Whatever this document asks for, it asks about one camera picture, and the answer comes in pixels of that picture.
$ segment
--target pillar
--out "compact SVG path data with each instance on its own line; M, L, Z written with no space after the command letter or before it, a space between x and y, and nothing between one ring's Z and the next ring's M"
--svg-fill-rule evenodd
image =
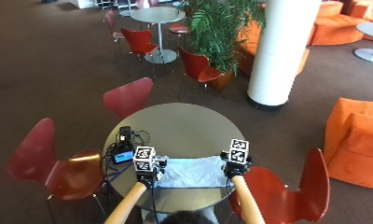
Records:
M280 110L288 99L322 0L269 0L252 67L249 104Z

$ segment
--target potted plant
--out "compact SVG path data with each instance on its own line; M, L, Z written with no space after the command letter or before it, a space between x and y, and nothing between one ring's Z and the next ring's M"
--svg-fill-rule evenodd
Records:
M211 66L224 72L224 76L211 82L221 90L236 74L239 33L256 21L265 25L262 2L253 0L184 0L179 9L189 12L185 25L191 30L189 44L195 54L211 60Z

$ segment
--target towel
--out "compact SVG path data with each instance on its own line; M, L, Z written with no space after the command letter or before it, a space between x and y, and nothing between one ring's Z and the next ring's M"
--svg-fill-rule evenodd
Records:
M163 188L220 188L227 187L227 176L219 156L199 159L168 159L165 173L159 181Z

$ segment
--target plant pot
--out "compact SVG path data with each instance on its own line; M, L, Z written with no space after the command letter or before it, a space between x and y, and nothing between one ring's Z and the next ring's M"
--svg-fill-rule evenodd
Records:
M221 91L225 88L227 84L231 82L232 78L233 78L233 70L223 74L221 77L209 81L209 86L213 87L216 90Z

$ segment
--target hair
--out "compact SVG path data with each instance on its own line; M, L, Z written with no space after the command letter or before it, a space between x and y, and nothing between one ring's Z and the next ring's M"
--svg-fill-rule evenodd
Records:
M213 222L199 212L177 211L160 224L213 224Z

